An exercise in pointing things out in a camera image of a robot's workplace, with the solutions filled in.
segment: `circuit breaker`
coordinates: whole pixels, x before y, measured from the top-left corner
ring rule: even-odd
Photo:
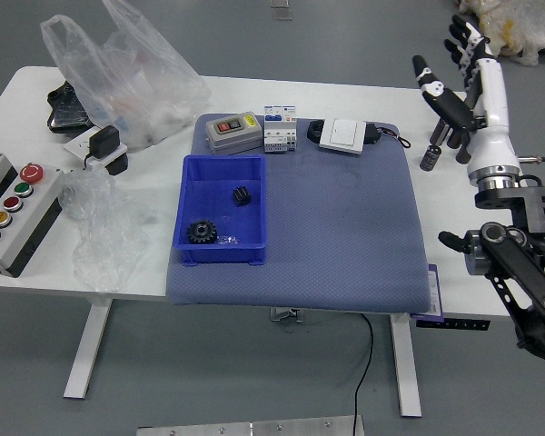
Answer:
[[[297,149],[295,106],[264,107],[264,151],[283,153]]]

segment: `white table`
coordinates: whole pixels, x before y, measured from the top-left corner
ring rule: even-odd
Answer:
[[[206,113],[263,112],[266,104],[294,104],[303,118],[330,118],[395,124],[412,143],[406,151],[421,219],[426,255],[438,265],[442,305],[448,315],[467,317],[507,316],[490,283],[470,277],[462,256],[438,242],[448,230],[462,235],[487,221],[510,223],[506,211],[481,211],[474,207],[476,188],[466,169],[452,153],[443,153],[434,171],[425,173],[419,163],[428,145],[437,115],[422,100],[418,89],[380,88],[342,84],[293,83],[225,77],[205,77],[212,90]],[[58,69],[28,66],[19,70],[0,97],[0,152],[14,166],[37,162],[64,171],[81,163],[57,143],[67,141],[46,127],[50,106],[46,95],[64,78]],[[64,396],[83,398],[113,299],[167,302],[165,277],[175,223],[182,159],[190,152],[193,126],[160,144],[129,154],[129,168],[116,176],[117,186],[134,200],[157,213],[150,228],[150,246],[125,287],[114,293],[94,292],[74,276],[71,254],[79,242],[76,224],[62,213],[36,255],[17,279],[0,275],[0,292],[80,296],[92,309],[87,319]],[[524,293],[513,286],[519,299]],[[391,316],[398,370],[401,413],[421,416],[413,366],[410,326],[404,314]]]

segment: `red button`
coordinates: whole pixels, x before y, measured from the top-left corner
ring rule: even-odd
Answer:
[[[20,172],[20,178],[27,183],[35,184],[43,180],[45,172],[43,167],[35,163],[29,163]]]
[[[8,197],[4,200],[3,206],[5,211],[16,212],[22,207],[22,200],[18,197]]]

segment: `green button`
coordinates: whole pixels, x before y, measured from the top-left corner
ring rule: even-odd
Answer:
[[[30,185],[30,183],[21,182],[15,186],[15,194],[19,197],[27,197],[31,193],[33,193],[33,187]]]

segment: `blue plastic bin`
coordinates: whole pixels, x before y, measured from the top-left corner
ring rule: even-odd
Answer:
[[[183,159],[180,202],[172,247],[183,265],[197,263],[264,263],[266,246],[266,164],[262,155],[188,155]],[[239,206],[234,189],[245,186],[250,203]],[[236,243],[190,243],[192,223],[215,224],[218,238]]]

